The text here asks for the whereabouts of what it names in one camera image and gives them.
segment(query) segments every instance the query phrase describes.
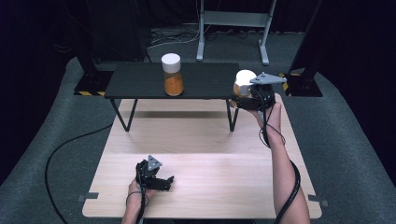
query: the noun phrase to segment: white object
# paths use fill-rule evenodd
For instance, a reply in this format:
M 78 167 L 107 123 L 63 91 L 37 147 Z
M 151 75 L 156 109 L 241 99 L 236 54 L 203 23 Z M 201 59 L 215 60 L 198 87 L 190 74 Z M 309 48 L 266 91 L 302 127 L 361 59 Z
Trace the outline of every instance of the white object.
M 253 83 L 251 79 L 255 78 L 256 74 L 250 70 L 241 70 L 236 74 L 235 85 L 239 87 L 238 95 L 248 96 L 250 95 L 250 87 Z
M 163 71 L 166 73 L 176 73 L 180 71 L 180 56 L 175 53 L 168 53 L 161 58 Z

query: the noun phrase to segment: black curtain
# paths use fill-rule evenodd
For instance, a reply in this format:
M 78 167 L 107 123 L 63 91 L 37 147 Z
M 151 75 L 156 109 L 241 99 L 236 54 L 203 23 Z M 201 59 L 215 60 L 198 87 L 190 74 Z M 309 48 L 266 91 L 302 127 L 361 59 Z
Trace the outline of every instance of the black curtain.
M 290 70 L 313 66 L 338 88 L 396 185 L 394 8 L 394 1 L 323 0 Z
M 71 58 L 52 44 L 54 10 L 51 1 L 0 3 L 0 184 L 49 113 Z
M 318 2 L 319 0 L 277 0 L 270 32 L 306 32 Z

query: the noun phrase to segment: orange jar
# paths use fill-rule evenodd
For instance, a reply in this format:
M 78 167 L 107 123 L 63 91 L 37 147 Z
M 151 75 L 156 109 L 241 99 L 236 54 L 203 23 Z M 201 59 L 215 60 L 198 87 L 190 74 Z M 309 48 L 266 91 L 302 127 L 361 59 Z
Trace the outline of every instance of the orange jar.
M 180 73 L 180 56 L 168 53 L 161 58 L 163 62 L 164 89 L 170 96 L 180 95 L 183 89 L 183 79 Z

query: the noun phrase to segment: wooden board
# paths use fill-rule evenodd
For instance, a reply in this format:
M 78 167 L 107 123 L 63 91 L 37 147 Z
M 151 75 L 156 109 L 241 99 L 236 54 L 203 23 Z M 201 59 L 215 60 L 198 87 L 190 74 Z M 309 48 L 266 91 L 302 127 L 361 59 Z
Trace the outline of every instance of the wooden board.
M 276 100 L 281 102 L 278 94 Z M 132 105 L 133 100 L 121 101 L 124 119 Z M 305 197 L 316 195 L 285 108 L 281 128 Z M 131 131 L 114 120 L 90 188 L 99 196 L 86 200 L 83 214 L 122 217 L 135 166 L 152 155 L 163 163 L 157 177 L 175 180 L 170 191 L 154 196 L 144 217 L 274 218 L 271 151 L 259 130 L 239 110 L 230 132 L 224 100 L 139 100 Z M 312 218 L 321 216 L 318 203 L 308 201 L 308 207 Z

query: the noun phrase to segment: metal frame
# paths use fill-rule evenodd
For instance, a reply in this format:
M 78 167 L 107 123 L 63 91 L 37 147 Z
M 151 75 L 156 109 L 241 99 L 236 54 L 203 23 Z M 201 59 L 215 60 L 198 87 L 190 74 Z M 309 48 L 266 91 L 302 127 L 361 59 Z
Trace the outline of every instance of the metal frame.
M 129 132 L 131 130 L 131 124 L 132 124 L 132 119 L 134 119 L 134 112 L 136 110 L 137 106 L 137 100 L 134 99 L 134 106 L 132 107 L 131 114 L 128 119 L 128 124 L 125 124 L 125 121 L 122 118 L 122 115 L 119 111 L 119 108 L 116 105 L 116 102 L 114 99 L 110 99 L 111 104 L 113 105 L 114 110 L 116 111 L 117 117 L 119 117 L 119 120 L 122 124 L 122 127 L 124 128 L 125 132 Z M 235 123 L 236 123 L 236 118 L 238 117 L 238 108 L 235 109 L 235 112 L 233 113 L 233 118 L 231 116 L 231 109 L 230 109 L 230 102 L 229 100 L 225 100 L 226 105 L 227 105 L 227 117 L 228 117 L 228 123 L 230 124 L 230 132 L 233 132 L 235 128 Z
M 223 12 L 223 11 L 205 11 L 205 0 L 201 0 L 201 12 L 199 19 L 199 43 L 196 60 L 198 62 L 204 59 L 204 25 L 235 25 L 235 26 L 254 26 L 265 27 L 262 39 L 259 40 L 262 63 L 269 64 L 265 42 L 270 30 L 271 21 L 274 15 L 276 0 L 272 0 L 270 11 L 268 13 L 241 13 L 241 12 Z

